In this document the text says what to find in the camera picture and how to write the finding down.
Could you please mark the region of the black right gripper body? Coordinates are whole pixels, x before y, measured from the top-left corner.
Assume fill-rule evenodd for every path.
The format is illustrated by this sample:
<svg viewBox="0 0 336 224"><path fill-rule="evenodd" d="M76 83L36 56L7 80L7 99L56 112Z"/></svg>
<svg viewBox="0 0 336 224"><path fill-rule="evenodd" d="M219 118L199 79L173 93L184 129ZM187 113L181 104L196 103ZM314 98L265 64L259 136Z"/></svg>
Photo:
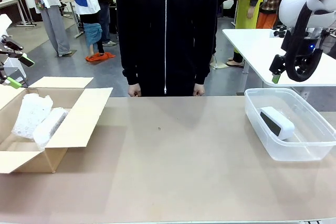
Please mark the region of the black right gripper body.
<svg viewBox="0 0 336 224"><path fill-rule="evenodd" d="M290 28L286 31L286 34L284 36L281 45L281 49L284 51L287 51L289 44L291 43L293 30L294 30L293 28ZM296 49L298 49L297 57L305 57L311 55L318 41L320 41L326 35L327 35L326 28L307 28L305 37L303 38L301 44L296 44Z"/></svg>

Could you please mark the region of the person's left hand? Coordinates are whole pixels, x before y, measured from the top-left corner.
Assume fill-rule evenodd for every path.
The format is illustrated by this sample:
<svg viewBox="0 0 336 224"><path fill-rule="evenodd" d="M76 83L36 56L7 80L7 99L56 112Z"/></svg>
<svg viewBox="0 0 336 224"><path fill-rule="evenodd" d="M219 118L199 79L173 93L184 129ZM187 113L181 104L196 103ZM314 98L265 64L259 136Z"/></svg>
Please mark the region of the person's left hand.
<svg viewBox="0 0 336 224"><path fill-rule="evenodd" d="M203 96L205 94L205 87L203 84L195 84L193 90L193 96Z"/></svg>

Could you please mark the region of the person's right hand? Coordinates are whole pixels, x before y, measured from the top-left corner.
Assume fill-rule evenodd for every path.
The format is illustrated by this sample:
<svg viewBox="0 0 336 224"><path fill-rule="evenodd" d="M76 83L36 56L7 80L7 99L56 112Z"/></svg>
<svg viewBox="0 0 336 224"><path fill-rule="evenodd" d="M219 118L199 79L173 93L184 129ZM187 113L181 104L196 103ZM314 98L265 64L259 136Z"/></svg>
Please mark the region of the person's right hand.
<svg viewBox="0 0 336 224"><path fill-rule="evenodd" d="M142 94L141 94L140 85L138 83L137 84L133 84L133 85L129 85L128 95L130 97L141 97Z"/></svg>

